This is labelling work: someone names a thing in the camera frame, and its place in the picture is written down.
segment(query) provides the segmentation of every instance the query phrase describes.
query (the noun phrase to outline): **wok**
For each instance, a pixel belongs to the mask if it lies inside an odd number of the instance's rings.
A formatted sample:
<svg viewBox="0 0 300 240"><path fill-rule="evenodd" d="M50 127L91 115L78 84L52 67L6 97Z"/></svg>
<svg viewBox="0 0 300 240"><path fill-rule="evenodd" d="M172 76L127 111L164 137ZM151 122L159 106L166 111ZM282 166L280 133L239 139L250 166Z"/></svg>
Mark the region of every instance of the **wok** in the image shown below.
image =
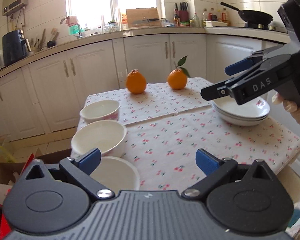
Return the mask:
<svg viewBox="0 0 300 240"><path fill-rule="evenodd" d="M253 10L239 10L237 7L234 7L224 2L221 2L220 4L230 9L238 11L240 18L247 23L268 25L273 20L272 16L265 12Z"/></svg>

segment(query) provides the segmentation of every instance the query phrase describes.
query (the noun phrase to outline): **hand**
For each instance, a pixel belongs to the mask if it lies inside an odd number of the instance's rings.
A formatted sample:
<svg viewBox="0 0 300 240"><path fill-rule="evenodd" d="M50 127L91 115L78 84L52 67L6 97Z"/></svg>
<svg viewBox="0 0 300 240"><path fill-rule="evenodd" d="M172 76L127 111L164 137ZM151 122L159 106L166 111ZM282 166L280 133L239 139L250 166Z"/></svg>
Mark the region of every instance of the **hand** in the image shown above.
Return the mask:
<svg viewBox="0 0 300 240"><path fill-rule="evenodd" d="M274 105L278 105L283 102L283 108L291 114L298 124L300 124L300 107L298 107L295 102L285 100L279 93L276 93L272 97L271 101Z"/></svg>

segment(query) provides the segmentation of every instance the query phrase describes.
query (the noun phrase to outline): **cherry print tablecloth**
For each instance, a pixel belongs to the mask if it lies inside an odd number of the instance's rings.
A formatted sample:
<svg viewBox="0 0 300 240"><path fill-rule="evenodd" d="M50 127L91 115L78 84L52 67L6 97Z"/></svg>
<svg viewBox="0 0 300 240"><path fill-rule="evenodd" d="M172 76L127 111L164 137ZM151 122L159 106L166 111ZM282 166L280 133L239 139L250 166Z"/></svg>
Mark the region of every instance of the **cherry print tablecloth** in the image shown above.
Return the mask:
<svg viewBox="0 0 300 240"><path fill-rule="evenodd" d="M121 102L119 120L128 130L122 158L138 169L141 190L183 191L203 179L205 174L195 164L199 148L238 163L264 159L276 174L300 152L300 139L271 117L254 127L220 119L200 96L201 88L209 84L191 78L181 91L160 83L148 84L147 93L138 96L123 89L87 98L86 104L103 99ZM80 120L78 129L85 125Z"/></svg>

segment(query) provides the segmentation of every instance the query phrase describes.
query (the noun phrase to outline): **black pan handle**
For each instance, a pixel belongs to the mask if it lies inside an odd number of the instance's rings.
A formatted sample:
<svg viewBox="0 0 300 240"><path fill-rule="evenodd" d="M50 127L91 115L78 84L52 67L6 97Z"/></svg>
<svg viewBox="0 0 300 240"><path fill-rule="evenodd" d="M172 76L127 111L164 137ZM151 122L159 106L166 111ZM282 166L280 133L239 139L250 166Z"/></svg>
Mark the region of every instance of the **black pan handle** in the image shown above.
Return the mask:
<svg viewBox="0 0 300 240"><path fill-rule="evenodd" d="M220 4L223 5L223 6L226 6L226 7L230 8L230 9L233 9L233 10L236 10L236 11L240 11L239 8L234 7L234 6L230 5L230 4L227 4L227 3L224 3L224 2L221 2Z"/></svg>

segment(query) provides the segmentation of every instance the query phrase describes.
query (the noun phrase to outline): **towel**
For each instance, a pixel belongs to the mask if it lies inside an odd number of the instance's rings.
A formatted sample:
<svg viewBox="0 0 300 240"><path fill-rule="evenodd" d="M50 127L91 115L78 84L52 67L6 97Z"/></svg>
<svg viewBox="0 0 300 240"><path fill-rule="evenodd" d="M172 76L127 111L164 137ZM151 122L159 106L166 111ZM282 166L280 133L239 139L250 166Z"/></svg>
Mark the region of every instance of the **towel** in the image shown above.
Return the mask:
<svg viewBox="0 0 300 240"><path fill-rule="evenodd" d="M66 24L71 27L73 25L79 24L77 16L68 16Z"/></svg>

